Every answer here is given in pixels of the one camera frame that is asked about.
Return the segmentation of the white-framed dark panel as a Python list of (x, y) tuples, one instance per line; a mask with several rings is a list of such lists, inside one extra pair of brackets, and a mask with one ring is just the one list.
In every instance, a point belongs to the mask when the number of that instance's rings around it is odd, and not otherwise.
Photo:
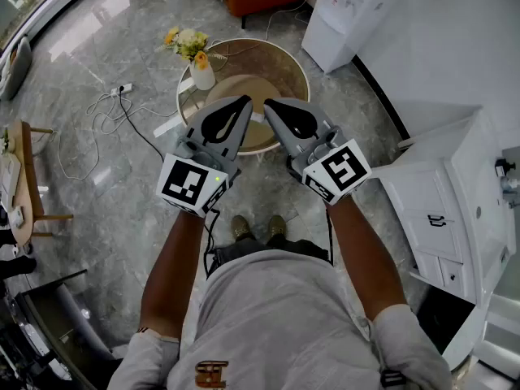
[(434, 346), (457, 370), (482, 340), (489, 300), (474, 305), (460, 297), (431, 287), (418, 309), (418, 321)]

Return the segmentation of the yellow artificial flower bouquet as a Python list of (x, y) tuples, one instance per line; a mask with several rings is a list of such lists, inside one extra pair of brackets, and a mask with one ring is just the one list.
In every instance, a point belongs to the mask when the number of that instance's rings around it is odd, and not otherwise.
[(208, 36), (192, 28), (171, 28), (157, 51), (170, 50), (198, 70), (210, 66), (210, 59), (226, 60), (227, 55), (209, 54), (206, 51)]

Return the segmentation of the wooden side table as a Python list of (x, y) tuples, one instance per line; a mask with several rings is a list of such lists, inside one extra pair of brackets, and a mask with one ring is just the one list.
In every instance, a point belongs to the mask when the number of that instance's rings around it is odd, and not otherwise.
[(48, 128), (34, 128), (17, 119), (0, 132), (0, 206), (7, 212), (21, 206), (24, 225), (10, 227), (16, 244), (27, 245), (35, 236), (50, 237), (50, 232), (36, 232), (38, 221), (73, 219), (72, 214), (47, 214), (44, 211), (33, 163), (32, 134), (51, 134)]

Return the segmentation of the person's left forearm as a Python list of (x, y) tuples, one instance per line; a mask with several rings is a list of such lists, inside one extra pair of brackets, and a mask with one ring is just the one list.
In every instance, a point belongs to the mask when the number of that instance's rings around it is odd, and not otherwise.
[(179, 339), (200, 256), (204, 219), (181, 211), (149, 274), (139, 328)]

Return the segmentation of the person's olive shoe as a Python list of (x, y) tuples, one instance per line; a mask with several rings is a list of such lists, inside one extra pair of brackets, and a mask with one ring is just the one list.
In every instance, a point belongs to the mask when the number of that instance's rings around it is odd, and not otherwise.
[(273, 215), (268, 223), (268, 234), (270, 239), (277, 236), (286, 237), (287, 225), (280, 215)]
[(242, 241), (244, 239), (255, 239), (255, 236), (251, 231), (249, 223), (242, 215), (235, 215), (232, 218), (231, 231), (235, 239), (235, 242)]

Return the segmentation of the white water dispenser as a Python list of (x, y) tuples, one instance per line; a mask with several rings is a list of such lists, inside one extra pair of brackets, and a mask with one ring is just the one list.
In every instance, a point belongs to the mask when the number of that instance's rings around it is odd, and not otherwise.
[(316, 0), (301, 46), (325, 73), (350, 63), (395, 0)]

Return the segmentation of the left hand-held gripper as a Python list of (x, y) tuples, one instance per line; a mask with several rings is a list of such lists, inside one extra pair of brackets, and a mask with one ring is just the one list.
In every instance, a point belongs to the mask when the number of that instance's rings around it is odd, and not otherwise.
[(167, 154), (156, 195), (169, 204), (205, 217), (241, 173), (235, 159), (253, 113), (247, 95), (224, 97), (200, 109), (190, 122), (188, 135), (175, 152)]

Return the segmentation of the round glass coffee table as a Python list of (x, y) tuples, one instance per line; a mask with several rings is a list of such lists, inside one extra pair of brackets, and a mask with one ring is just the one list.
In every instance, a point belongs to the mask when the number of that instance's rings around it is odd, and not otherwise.
[[(210, 90), (198, 89), (189, 69), (184, 70), (177, 86), (177, 107), (185, 126), (202, 107), (220, 98), (247, 95), (253, 100), (253, 112), (259, 114), (263, 114), (263, 103), (267, 98), (310, 100), (310, 83), (304, 69), (278, 45), (259, 39), (237, 38), (211, 45), (206, 51), (227, 55), (227, 59), (210, 58), (216, 80)], [(279, 145), (265, 119), (263, 123), (250, 120), (239, 154), (264, 154)]]

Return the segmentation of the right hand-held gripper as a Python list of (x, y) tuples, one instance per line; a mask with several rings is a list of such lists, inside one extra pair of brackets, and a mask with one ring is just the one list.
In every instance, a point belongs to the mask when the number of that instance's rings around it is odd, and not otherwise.
[[(319, 107), (291, 97), (267, 98), (264, 114), (291, 157), (292, 175), (329, 205), (348, 196), (371, 176), (354, 139), (346, 139)], [(329, 128), (320, 137), (320, 132)], [(318, 137), (302, 150), (302, 137)]]

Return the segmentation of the black equipment rack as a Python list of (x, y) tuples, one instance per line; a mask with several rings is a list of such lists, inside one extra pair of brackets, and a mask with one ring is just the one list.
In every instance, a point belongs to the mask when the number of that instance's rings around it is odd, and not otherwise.
[(69, 388), (106, 390), (120, 360), (97, 334), (90, 312), (67, 286), (86, 272), (77, 271), (7, 297), (6, 308), (37, 366), (49, 367)]

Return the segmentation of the person's dark trousers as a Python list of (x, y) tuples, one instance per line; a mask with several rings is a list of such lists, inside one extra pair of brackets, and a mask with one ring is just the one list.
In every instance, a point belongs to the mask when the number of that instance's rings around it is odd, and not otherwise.
[(254, 237), (247, 236), (240, 238), (233, 244), (215, 249), (210, 252), (214, 255), (210, 266), (210, 273), (221, 267), (223, 264), (235, 259), (254, 254), (265, 250), (279, 249), (286, 252), (301, 254), (308, 257), (318, 258), (324, 262), (330, 262), (329, 252), (312, 243), (309, 240), (290, 241), (282, 234), (273, 236), (265, 245), (257, 241)]

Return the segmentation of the grey lounge chair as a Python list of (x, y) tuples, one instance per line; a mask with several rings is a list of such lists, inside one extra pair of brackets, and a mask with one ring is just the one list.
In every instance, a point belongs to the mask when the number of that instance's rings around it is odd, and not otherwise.
[(11, 100), (23, 84), (33, 54), (27, 35), (23, 35), (17, 46), (11, 51), (0, 73), (0, 101)]

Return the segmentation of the person's left olive shoe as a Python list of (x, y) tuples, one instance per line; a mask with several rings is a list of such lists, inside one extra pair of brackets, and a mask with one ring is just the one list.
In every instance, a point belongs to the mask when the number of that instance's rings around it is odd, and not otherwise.
[(242, 215), (235, 215), (232, 218), (231, 231), (235, 239), (235, 242), (242, 241), (244, 239), (255, 239), (255, 236), (251, 231), (249, 223)]

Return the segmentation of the white ribbed vase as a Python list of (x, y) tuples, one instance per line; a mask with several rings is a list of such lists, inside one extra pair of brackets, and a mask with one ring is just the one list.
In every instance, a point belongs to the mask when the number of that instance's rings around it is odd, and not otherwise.
[(202, 61), (193, 60), (189, 64), (189, 71), (198, 89), (206, 91), (215, 85), (215, 74), (208, 59)]

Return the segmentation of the person's light t-shirt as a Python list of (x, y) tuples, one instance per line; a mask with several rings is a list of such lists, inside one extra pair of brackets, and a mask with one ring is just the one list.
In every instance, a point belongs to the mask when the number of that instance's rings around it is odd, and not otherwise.
[(364, 336), (325, 262), (267, 250), (209, 279), (197, 334), (145, 330), (108, 390), (451, 390), (446, 361), (412, 310), (392, 305)]

